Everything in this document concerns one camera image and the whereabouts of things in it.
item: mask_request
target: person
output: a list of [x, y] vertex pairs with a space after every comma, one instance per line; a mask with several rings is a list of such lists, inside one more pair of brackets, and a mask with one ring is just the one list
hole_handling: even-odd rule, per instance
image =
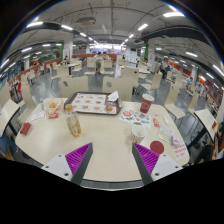
[[18, 152], [18, 147], [15, 142], [10, 138], [12, 133], [7, 130], [4, 132], [2, 138], [0, 137], [1, 154], [6, 157], [7, 144], [9, 144], [15, 152]]
[[205, 162], [214, 160], [218, 156], [218, 153], [221, 152], [224, 148], [223, 136], [224, 136], [224, 115], [223, 115], [223, 121], [218, 126], [218, 131], [215, 137], [215, 144], [213, 142], [207, 144], [202, 149], [201, 153], [195, 159], [193, 164], [198, 164], [201, 160], [204, 160]]
[[167, 63], [168, 63], [168, 59], [165, 58], [160, 64], [160, 72], [163, 73], [163, 79], [166, 79], [166, 76], [167, 76], [167, 71], [166, 71]]
[[189, 89], [190, 88], [190, 86], [191, 86], [191, 84], [192, 84], [192, 81], [193, 81], [193, 78], [192, 77], [188, 77], [188, 78], [186, 78], [185, 79], [185, 81], [187, 82], [187, 89]]
[[110, 57], [107, 55], [107, 52], [105, 52], [105, 51], [103, 52], [102, 57], [103, 57], [104, 60], [110, 60]]

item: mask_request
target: ceiling light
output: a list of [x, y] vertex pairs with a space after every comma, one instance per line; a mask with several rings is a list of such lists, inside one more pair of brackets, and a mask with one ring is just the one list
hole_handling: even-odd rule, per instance
[[140, 30], [143, 30], [144, 28], [146, 28], [148, 26], [148, 24], [144, 24], [144, 25], [142, 25], [142, 26], [140, 26], [139, 28], [138, 28], [138, 30], [140, 31]]
[[203, 76], [200, 76], [201, 79], [203, 79], [204, 81], [206, 81], [206, 79]]
[[215, 69], [217, 69], [217, 70], [224, 76], [223, 72], [222, 72], [217, 66], [213, 65], [213, 67], [214, 67]]
[[187, 51], [186, 54], [189, 54], [189, 55], [191, 55], [191, 56], [193, 56], [193, 57], [198, 57], [196, 54], [191, 53], [191, 52], [189, 52], [189, 51]]
[[86, 37], [86, 35], [84, 33], [80, 33], [80, 35], [82, 35], [83, 37]]
[[1, 68], [2, 68], [8, 61], [9, 61], [9, 59], [7, 59], [7, 60], [3, 63], [3, 65], [1, 66]]
[[216, 86], [219, 89], [219, 87], [215, 83], [214, 83], [214, 86]]
[[61, 27], [67, 30], [73, 30], [70, 26], [62, 25]]
[[206, 73], [210, 78], [212, 78], [212, 79], [214, 79], [214, 77], [213, 76], [211, 76], [210, 74], [208, 74], [208, 73]]
[[22, 52], [25, 52], [25, 51], [28, 51], [28, 50], [31, 50], [31, 49], [32, 49], [32, 47], [29, 47], [29, 48], [26, 48], [26, 49], [22, 50]]
[[11, 68], [14, 64], [15, 64], [15, 62], [14, 62], [13, 64], [11, 64], [11, 65], [9, 66], [9, 68]]
[[173, 17], [173, 16], [185, 16], [185, 15], [180, 12], [168, 12], [168, 13], [163, 14], [163, 16], [168, 18], [168, 17]]
[[35, 23], [30, 23], [26, 28], [28, 28], [28, 27], [31, 27], [31, 26], [38, 26], [38, 25], [41, 25], [41, 24], [43, 24], [43, 22], [35, 22]]

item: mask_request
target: bottle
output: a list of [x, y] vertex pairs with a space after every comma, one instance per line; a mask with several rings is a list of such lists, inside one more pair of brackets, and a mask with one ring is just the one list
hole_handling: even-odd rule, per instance
[[71, 134], [74, 137], [79, 137], [81, 135], [81, 127], [79, 123], [78, 114], [76, 111], [73, 110], [73, 107], [71, 104], [67, 104], [65, 106], [66, 109], [66, 115], [67, 115], [67, 125], [71, 132]]

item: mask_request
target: table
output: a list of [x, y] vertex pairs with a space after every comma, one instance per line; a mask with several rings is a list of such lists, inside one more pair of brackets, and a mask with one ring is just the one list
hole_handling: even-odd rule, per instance
[[16, 136], [17, 131], [14, 129], [14, 127], [11, 124], [11, 120], [13, 116], [19, 111], [20, 107], [18, 104], [14, 103], [12, 100], [8, 100], [4, 107], [1, 110], [1, 116], [0, 116], [0, 136], [2, 137], [5, 129], [9, 125], [11, 128], [13, 134]]
[[[122, 102], [123, 108], [139, 111], [140, 103]], [[175, 131], [181, 143], [183, 139], [173, 120], [164, 107], [152, 105], [149, 111], [156, 116], [159, 123], [167, 125], [163, 117], [166, 116], [170, 128]], [[132, 155], [131, 129], [132, 125], [119, 120], [119, 115], [93, 115], [79, 113], [82, 135], [74, 138], [67, 127], [64, 110], [59, 111], [58, 119], [34, 121], [27, 136], [20, 133], [16, 138], [18, 147], [41, 164], [46, 164], [57, 154], [68, 154], [80, 146], [93, 143], [93, 155], [87, 167], [84, 179], [103, 182], [123, 182], [141, 180], [137, 164]], [[151, 142], [159, 140], [159, 128], [153, 122], [143, 146], [149, 147]], [[185, 165], [189, 156], [176, 160], [171, 145], [162, 141], [165, 146], [164, 153], [168, 154], [178, 164]]]
[[80, 63], [74, 63], [74, 64], [68, 64], [68, 65], [67, 65], [67, 66], [68, 66], [68, 70], [69, 70], [69, 75], [72, 74], [71, 67], [77, 66], [77, 65], [79, 65], [79, 64], [80, 64]]
[[211, 140], [214, 142], [215, 133], [218, 129], [218, 125], [216, 126], [215, 130], [212, 128], [212, 125], [214, 121], [216, 121], [216, 119], [213, 117], [213, 115], [208, 109], [195, 111], [194, 114], [204, 127], [197, 135], [197, 137], [188, 145], [188, 150], [191, 148], [191, 146], [195, 145], [202, 138], [202, 136], [206, 134], [206, 132], [208, 132]]

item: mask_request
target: cup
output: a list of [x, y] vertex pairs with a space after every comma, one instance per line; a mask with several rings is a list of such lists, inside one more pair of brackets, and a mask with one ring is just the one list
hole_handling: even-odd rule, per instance
[[141, 125], [134, 125], [132, 127], [131, 140], [133, 143], [140, 144], [146, 135], [147, 130]]
[[142, 95], [142, 104], [140, 111], [144, 114], [148, 113], [152, 102], [154, 101], [154, 97], [149, 94], [143, 94]]

